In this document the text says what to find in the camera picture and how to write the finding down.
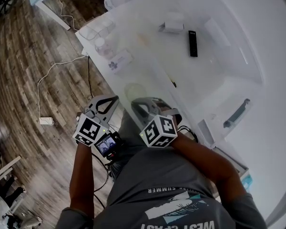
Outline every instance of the gray tool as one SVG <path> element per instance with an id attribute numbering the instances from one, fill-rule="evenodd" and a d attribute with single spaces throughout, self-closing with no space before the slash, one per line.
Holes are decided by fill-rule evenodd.
<path id="1" fill-rule="evenodd" d="M 169 110 L 161 111 L 161 107 L 168 107 Z M 140 122 L 146 126 L 156 115 L 174 116 L 177 125 L 182 121 L 182 117 L 178 109 L 172 109 L 165 101 L 160 98 L 142 97 L 132 101 L 132 109 Z"/>
<path id="2" fill-rule="evenodd" d="M 224 122 L 224 128 L 230 128 L 232 126 L 231 123 L 235 123 L 238 118 L 245 112 L 246 105 L 250 103 L 250 99 L 246 98 L 244 103 L 235 111 L 235 113 Z"/>
<path id="3" fill-rule="evenodd" d="M 105 110 L 99 110 L 99 107 L 105 103 L 108 103 Z M 88 103 L 88 106 L 84 109 L 84 114 L 93 119 L 97 123 L 109 129 L 108 121 L 114 113 L 114 110 L 119 104 L 119 97 L 114 94 L 99 95 Z"/>

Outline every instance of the bottle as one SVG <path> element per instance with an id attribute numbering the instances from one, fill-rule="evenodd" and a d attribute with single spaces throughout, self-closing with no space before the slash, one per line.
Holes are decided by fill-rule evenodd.
<path id="1" fill-rule="evenodd" d="M 114 57 L 114 53 L 111 45 L 102 37 L 98 38 L 94 42 L 95 50 L 97 53 L 109 60 Z"/>

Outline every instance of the wire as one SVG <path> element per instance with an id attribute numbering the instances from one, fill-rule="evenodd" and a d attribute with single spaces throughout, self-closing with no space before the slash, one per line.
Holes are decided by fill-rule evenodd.
<path id="1" fill-rule="evenodd" d="M 73 19 L 73 29 L 75 30 L 75 31 L 78 31 L 77 29 L 75 29 L 75 26 L 74 26 L 74 17 L 73 16 L 71 16 L 71 15 L 62 15 L 62 10 L 63 10 L 63 3 L 61 2 L 61 0 L 59 0 L 59 2 L 62 4 L 62 7 L 61 7 L 61 16 L 62 17 L 71 17 L 72 19 Z"/>
<path id="2" fill-rule="evenodd" d="M 186 125 L 180 126 L 180 127 L 178 128 L 178 131 L 177 131 L 177 132 L 180 132 L 180 131 L 182 131 L 182 130 L 186 130 L 186 131 L 188 131 L 189 133 L 191 133 L 192 136 L 193 136 L 193 138 L 195 139 L 196 143 L 199 143 L 199 142 L 198 142 L 198 137 L 197 137 L 197 135 L 196 135 L 188 126 L 186 126 Z"/>
<path id="3" fill-rule="evenodd" d="M 94 190 L 94 192 L 97 192 L 97 191 L 101 190 L 101 189 L 107 184 L 108 179 L 109 179 L 109 172 L 108 172 L 106 166 L 104 165 L 104 163 L 100 160 L 100 158 L 98 158 L 94 153 L 92 153 L 92 155 L 102 164 L 102 166 L 105 168 L 105 170 L 106 170 L 106 172 L 107 172 L 107 178 L 106 178 L 105 183 L 104 183 L 100 188 Z"/>
<path id="4" fill-rule="evenodd" d="M 96 199 L 99 201 L 99 203 L 102 205 L 103 209 L 105 209 L 104 204 L 100 201 L 100 199 L 94 194 L 94 196 L 96 197 Z"/>
<path id="5" fill-rule="evenodd" d="M 89 68 L 89 58 L 90 58 L 90 56 L 88 56 L 88 81 L 89 81 L 89 89 L 90 89 L 90 94 L 91 94 L 91 97 L 93 98 L 93 94 L 92 94 L 92 91 L 91 91 L 91 83 L 90 83 L 90 68 Z"/>
<path id="6" fill-rule="evenodd" d="M 108 123 L 108 125 L 109 125 L 109 127 L 110 127 L 114 132 L 116 132 L 116 130 L 113 128 L 113 127 L 117 128 L 116 126 L 111 125 L 111 124 L 109 124 L 109 123 Z"/>
<path id="7" fill-rule="evenodd" d="M 86 57 L 86 55 L 84 55 L 84 56 L 82 56 L 82 57 L 79 57 L 79 58 L 76 58 L 76 59 L 73 59 L 72 61 L 62 62 L 62 63 L 55 63 L 54 65 L 51 66 L 51 68 L 49 69 L 48 73 L 38 81 L 38 83 L 37 83 L 37 90 L 38 90 L 39 118 L 41 118 L 40 93 L 39 93 L 39 84 L 40 84 L 40 82 L 41 82 L 44 78 L 46 78 L 46 77 L 49 75 L 51 69 L 52 69 L 54 66 L 56 66 L 56 65 L 61 65 L 61 64 L 66 64 L 66 63 L 71 63 L 71 62 L 73 62 L 73 61 L 75 61 L 75 60 L 82 59 L 82 58 L 84 58 L 84 57 Z"/>

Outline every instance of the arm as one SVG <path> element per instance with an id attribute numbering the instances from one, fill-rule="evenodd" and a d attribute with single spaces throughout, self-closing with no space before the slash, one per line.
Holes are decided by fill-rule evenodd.
<path id="1" fill-rule="evenodd" d="M 93 191 L 94 181 L 91 148 L 79 143 L 70 182 L 70 208 L 80 210 L 93 219 Z"/>
<path id="2" fill-rule="evenodd" d="M 202 174 L 215 183 L 223 202 L 231 202 L 246 194 L 237 171 L 224 157 L 183 134 L 178 134 L 171 144 Z"/>

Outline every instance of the black remote control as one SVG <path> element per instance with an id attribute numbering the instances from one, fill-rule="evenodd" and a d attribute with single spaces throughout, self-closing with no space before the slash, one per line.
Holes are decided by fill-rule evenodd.
<path id="1" fill-rule="evenodd" d="M 190 56 L 198 57 L 196 32 L 189 31 L 189 39 L 190 39 Z"/>

